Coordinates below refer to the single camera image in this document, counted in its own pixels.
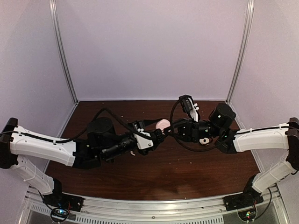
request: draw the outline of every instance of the white wall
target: white wall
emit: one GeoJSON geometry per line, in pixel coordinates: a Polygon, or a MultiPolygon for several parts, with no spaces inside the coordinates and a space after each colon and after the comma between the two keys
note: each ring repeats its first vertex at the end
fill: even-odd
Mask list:
{"type": "MultiPolygon", "coordinates": [[[[51,21],[49,1],[0,1],[0,131],[16,117],[29,130],[56,136],[73,107],[51,21]]],[[[16,223],[27,187],[0,169],[0,223],[16,223]]]]}
{"type": "MultiPolygon", "coordinates": [[[[232,104],[249,127],[299,117],[299,2],[255,1],[252,30],[232,104]]],[[[283,151],[259,151],[268,168],[283,151]]],[[[299,219],[299,175],[279,183],[292,224],[299,219]]]]}
{"type": "Polygon", "coordinates": [[[78,99],[225,99],[246,8],[246,0],[57,1],[78,99]]]}

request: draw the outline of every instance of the pink round object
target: pink round object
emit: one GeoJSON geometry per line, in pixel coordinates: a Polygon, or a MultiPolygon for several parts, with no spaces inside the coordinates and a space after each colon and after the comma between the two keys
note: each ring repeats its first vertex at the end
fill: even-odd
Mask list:
{"type": "Polygon", "coordinates": [[[161,129],[162,132],[167,127],[170,127],[170,121],[169,120],[163,119],[163,120],[156,123],[156,129],[161,129]]]}

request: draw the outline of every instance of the metal corner post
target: metal corner post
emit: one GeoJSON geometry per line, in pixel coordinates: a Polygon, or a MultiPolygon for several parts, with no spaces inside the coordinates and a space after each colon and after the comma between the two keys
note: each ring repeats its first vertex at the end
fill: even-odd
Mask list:
{"type": "Polygon", "coordinates": [[[78,99],[77,99],[77,96],[75,93],[74,85],[71,81],[70,71],[69,71],[66,57],[65,57],[64,47],[63,47],[62,38],[61,38],[61,34],[60,34],[60,29],[59,29],[56,0],[50,0],[50,12],[51,12],[52,20],[53,20],[55,38],[56,38],[56,42],[57,42],[61,65],[62,65],[62,68],[64,71],[65,80],[66,80],[67,86],[69,88],[71,98],[72,98],[74,104],[76,104],[76,103],[78,103],[78,99]]]}
{"type": "Polygon", "coordinates": [[[242,63],[244,61],[245,51],[246,51],[246,47],[247,47],[247,43],[248,43],[250,31],[251,31],[251,25],[252,25],[252,20],[253,20],[253,12],[254,12],[254,0],[248,0],[245,23],[244,23],[244,30],[243,30],[243,37],[242,37],[242,41],[241,41],[241,47],[240,47],[240,51],[239,51],[237,64],[236,64],[236,67],[235,67],[233,81],[232,81],[231,86],[229,88],[228,97],[227,97],[227,100],[226,100],[226,102],[228,104],[232,100],[232,97],[233,97],[233,94],[234,94],[234,91],[235,91],[235,87],[236,87],[236,84],[237,84],[237,81],[238,81],[238,77],[239,77],[239,74],[240,74],[240,71],[241,71],[242,63]]]}

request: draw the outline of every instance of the brown wooden surface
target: brown wooden surface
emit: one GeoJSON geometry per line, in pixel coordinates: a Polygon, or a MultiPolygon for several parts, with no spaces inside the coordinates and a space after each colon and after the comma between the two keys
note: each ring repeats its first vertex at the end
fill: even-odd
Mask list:
{"type": "MultiPolygon", "coordinates": [[[[202,119],[207,119],[218,104],[215,101],[197,103],[202,119]]],[[[131,122],[169,118],[173,104],[173,101],[80,102],[63,137],[76,135],[102,107],[109,107],[124,121],[131,122]]],[[[185,114],[178,107],[174,118],[181,117],[185,114]]],[[[116,122],[115,129],[117,133],[125,131],[116,122]]],[[[192,147],[199,148],[199,145],[193,143],[192,147]]],[[[59,179],[67,193],[126,200],[167,200],[239,192],[257,172],[251,152],[223,154],[214,149],[195,153],[182,148],[169,137],[147,156],[126,154],[116,158],[114,164],[102,162],[100,168],[91,170],[50,162],[46,173],[59,179]]]]}

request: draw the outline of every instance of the white panel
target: white panel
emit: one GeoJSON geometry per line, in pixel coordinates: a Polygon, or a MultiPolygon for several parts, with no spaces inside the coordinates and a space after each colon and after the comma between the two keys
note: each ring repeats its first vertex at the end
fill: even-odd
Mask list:
{"type": "MultiPolygon", "coordinates": [[[[55,42],[49,1],[0,1],[0,131],[10,117],[56,136],[73,107],[55,42]]],[[[35,158],[43,168],[46,160],[35,158]]],[[[0,169],[0,223],[14,224],[27,184],[0,169]]]]}
{"type": "Polygon", "coordinates": [[[60,0],[80,100],[225,99],[246,0],[60,0]]]}
{"type": "MultiPolygon", "coordinates": [[[[241,75],[232,100],[246,127],[272,126],[299,117],[299,2],[255,2],[241,75]]],[[[258,151],[265,168],[284,150],[258,151]]],[[[299,219],[299,175],[279,183],[291,223],[299,219]]]]}

